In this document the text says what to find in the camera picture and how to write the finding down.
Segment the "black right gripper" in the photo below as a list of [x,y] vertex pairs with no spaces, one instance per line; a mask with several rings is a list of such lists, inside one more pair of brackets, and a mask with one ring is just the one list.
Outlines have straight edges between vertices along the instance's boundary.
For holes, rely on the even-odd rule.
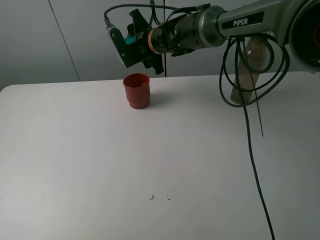
[[188,48],[183,47],[181,37],[178,36],[178,28],[186,14],[175,17],[167,23],[163,22],[155,28],[149,25],[138,9],[131,11],[129,15],[132,23],[127,26],[127,31],[136,35],[142,63],[146,69],[153,68],[155,74],[162,74],[164,67],[161,54],[177,57],[190,52]]

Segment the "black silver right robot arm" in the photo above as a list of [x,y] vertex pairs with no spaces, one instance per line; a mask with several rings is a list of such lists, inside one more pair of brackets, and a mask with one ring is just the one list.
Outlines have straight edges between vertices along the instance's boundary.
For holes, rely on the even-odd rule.
[[162,54],[185,55],[202,48],[221,46],[227,38],[274,34],[280,46],[290,45],[306,67],[320,68],[320,3],[317,0],[261,0],[226,11],[202,4],[171,8],[168,18],[151,28],[138,9],[119,57],[126,67],[139,62],[163,72]]

